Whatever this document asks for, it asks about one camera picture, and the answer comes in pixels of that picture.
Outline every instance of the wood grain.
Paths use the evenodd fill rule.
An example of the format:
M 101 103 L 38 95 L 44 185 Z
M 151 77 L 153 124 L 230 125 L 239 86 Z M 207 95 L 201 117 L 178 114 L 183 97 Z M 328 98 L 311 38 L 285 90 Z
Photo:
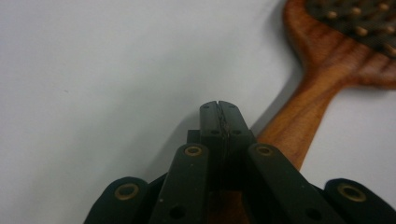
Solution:
M 313 19 L 304 0 L 287 2 L 284 24 L 302 61 L 304 78 L 257 139 L 278 147 L 300 169 L 334 95 L 352 86 L 395 89 L 396 62 Z M 213 197 L 209 223 L 249 223 L 241 193 Z

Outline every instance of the wooden handle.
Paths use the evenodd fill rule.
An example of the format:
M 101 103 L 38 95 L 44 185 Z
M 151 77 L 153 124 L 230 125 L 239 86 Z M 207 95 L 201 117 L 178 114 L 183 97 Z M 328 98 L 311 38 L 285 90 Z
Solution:
M 221 191 L 209 200 L 209 224 L 249 224 L 241 191 Z
M 258 141 L 277 147 L 299 170 L 327 105 L 341 88 L 332 71 L 308 71 L 290 100 L 257 136 Z

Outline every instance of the hairbrush handle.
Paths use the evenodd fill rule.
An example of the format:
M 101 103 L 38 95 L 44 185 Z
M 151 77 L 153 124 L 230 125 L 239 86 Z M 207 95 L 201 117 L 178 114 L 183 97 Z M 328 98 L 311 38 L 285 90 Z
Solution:
M 308 70 L 289 101 L 257 136 L 259 142 L 282 151 L 298 170 L 329 102 L 343 87 L 332 78 L 335 72 Z

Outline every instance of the brass insert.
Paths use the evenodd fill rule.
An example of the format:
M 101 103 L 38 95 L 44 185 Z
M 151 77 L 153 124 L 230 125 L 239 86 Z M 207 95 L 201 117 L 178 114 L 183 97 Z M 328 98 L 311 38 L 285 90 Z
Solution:
M 202 149 L 200 147 L 188 147 L 184 149 L 184 153 L 188 156 L 199 156 L 202 154 Z
M 366 195 L 352 185 L 340 184 L 337 189 L 341 195 L 348 198 L 350 201 L 362 203 L 367 200 Z
M 119 186 L 114 195 L 121 201 L 126 201 L 134 198 L 139 192 L 139 187 L 136 184 L 128 183 Z

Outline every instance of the screw hole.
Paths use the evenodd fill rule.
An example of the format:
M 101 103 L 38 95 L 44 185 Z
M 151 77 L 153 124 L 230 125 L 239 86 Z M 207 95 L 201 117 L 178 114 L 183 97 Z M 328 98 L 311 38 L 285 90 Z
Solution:
M 186 209 L 181 205 L 176 205 L 169 211 L 169 216 L 172 219 L 181 219 L 186 216 Z
M 256 150 L 262 155 L 262 156 L 271 156 L 273 153 L 273 150 L 268 147 L 257 147 Z
M 344 189 L 344 192 L 350 197 L 360 197 L 361 195 L 354 189 Z
M 305 211 L 306 215 L 316 221 L 321 220 L 321 213 L 315 208 L 308 208 Z

